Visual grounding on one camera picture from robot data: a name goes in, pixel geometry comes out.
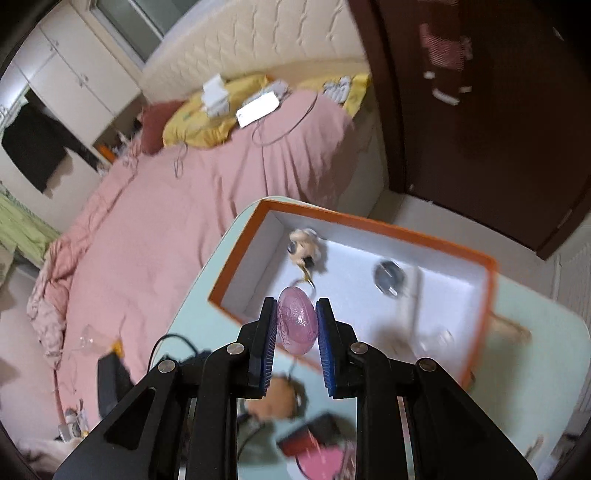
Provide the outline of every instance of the dark brown door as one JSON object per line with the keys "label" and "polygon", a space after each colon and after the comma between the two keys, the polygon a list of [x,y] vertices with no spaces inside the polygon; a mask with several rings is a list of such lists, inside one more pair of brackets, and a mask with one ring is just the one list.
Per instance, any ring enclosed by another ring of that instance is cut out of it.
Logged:
{"label": "dark brown door", "polygon": [[418,0],[367,2],[383,21],[397,78],[407,191],[535,251],[573,209],[582,219],[591,88],[548,19],[529,0],[460,0],[473,88],[451,106],[423,78]]}

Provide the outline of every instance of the cabinet door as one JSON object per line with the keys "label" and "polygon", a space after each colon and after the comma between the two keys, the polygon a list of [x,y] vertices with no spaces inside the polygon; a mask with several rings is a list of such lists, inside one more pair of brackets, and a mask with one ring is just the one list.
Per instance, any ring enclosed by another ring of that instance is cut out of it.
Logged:
{"label": "cabinet door", "polygon": [[27,87],[27,79],[18,67],[11,63],[0,78],[0,119],[4,118]]}
{"label": "cabinet door", "polygon": [[31,87],[61,122],[86,145],[92,145],[113,121],[111,112],[58,55],[35,75]]}
{"label": "cabinet door", "polygon": [[133,79],[71,5],[65,4],[50,13],[41,29],[113,115],[117,116],[139,95]]}
{"label": "cabinet door", "polygon": [[32,80],[55,53],[55,48],[37,27],[18,49],[13,62],[18,65],[27,80]]}

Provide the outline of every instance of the floor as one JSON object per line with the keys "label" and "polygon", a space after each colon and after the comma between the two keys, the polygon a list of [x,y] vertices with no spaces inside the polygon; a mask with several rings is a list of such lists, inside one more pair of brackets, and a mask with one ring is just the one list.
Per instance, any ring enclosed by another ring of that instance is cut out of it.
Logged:
{"label": "floor", "polygon": [[385,190],[370,218],[484,252],[496,258],[503,275],[553,298],[556,257],[543,261],[532,250],[445,208]]}
{"label": "floor", "polygon": [[0,420],[15,441],[53,439],[60,423],[53,370],[26,313],[34,284],[18,267],[0,288]]}
{"label": "floor", "polygon": [[[369,216],[482,251],[496,258],[501,274],[561,303],[591,327],[591,214],[546,261],[532,250],[461,215],[389,190],[381,194]],[[566,431],[581,434],[590,417],[591,371]]]}

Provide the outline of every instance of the door frame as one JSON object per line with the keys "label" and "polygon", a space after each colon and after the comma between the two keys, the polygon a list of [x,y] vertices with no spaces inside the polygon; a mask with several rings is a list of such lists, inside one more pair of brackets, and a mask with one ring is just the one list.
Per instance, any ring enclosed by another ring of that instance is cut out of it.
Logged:
{"label": "door frame", "polygon": [[562,221],[562,225],[557,227],[537,248],[535,253],[542,260],[550,258],[583,223],[587,214],[591,211],[591,176],[587,178],[584,188],[569,211],[570,214],[566,213],[568,216],[565,216],[566,220]]}
{"label": "door frame", "polygon": [[394,56],[386,26],[374,0],[349,0],[372,76],[388,165],[389,189],[406,193],[404,126]]}

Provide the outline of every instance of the pink plastic egg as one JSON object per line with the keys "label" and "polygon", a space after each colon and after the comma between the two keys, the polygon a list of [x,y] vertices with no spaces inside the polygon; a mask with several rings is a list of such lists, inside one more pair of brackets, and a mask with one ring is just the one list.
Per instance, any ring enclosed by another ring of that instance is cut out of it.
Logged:
{"label": "pink plastic egg", "polygon": [[277,331],[283,347],[293,355],[309,352],[318,336],[314,306],[298,287],[287,287],[277,301]]}

